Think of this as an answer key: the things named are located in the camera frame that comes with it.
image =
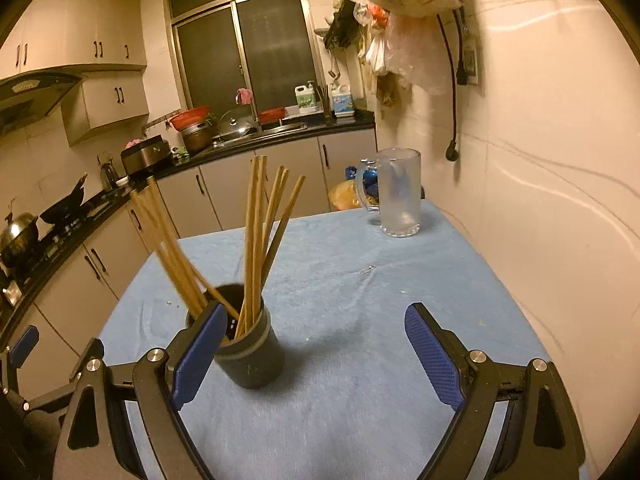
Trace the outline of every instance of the blue gripper pad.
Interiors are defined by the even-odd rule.
[[[175,370],[175,387],[171,400],[176,410],[180,410],[195,398],[225,332],[226,310],[219,304],[200,333],[193,339],[192,345]]]
[[[40,340],[40,332],[33,325],[29,325],[24,331],[22,337],[9,351],[9,364],[13,368],[22,368],[22,365],[29,357],[31,351],[35,348]]]
[[[465,401],[460,392],[458,369],[415,305],[410,305],[404,313],[404,331],[440,402],[457,411]]]

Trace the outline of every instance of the range hood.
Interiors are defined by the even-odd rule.
[[[39,70],[0,81],[0,133],[39,121],[81,77]]]

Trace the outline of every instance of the table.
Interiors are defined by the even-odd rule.
[[[494,361],[548,359],[488,265],[430,202],[421,221],[406,239],[385,236],[364,210],[290,222],[264,290],[285,370],[264,389],[245,391],[212,364],[180,412],[217,480],[415,480],[453,415],[404,333],[404,311],[416,301]],[[243,237],[233,230],[180,244],[222,284],[241,281]],[[102,331],[106,363],[165,347],[185,315],[151,256]],[[127,409],[147,475],[161,479],[137,405]],[[494,410],[469,478],[484,478],[505,409],[502,402]]]

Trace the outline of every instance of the faucet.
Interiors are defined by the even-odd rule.
[[[242,101],[240,99],[240,91],[238,90],[238,93],[236,94],[236,104],[239,106],[242,104]],[[260,119],[258,118],[258,108],[255,107],[255,100],[254,100],[254,95],[252,93],[251,96],[251,115],[253,117],[254,123],[255,123],[255,127],[258,129],[259,132],[262,131],[262,125],[260,124]]]

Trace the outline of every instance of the metal screw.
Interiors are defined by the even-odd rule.
[[[90,372],[95,372],[98,368],[100,368],[101,365],[102,363],[100,362],[100,359],[91,359],[86,364],[86,369],[89,370]]]
[[[486,354],[482,350],[472,350],[469,352],[469,357],[475,363],[484,363],[486,361]]]
[[[542,359],[533,359],[533,367],[539,372],[544,372],[546,363]]]
[[[152,363],[155,363],[164,357],[164,350],[161,348],[154,348],[153,350],[149,350],[146,353],[146,358],[149,359]]]

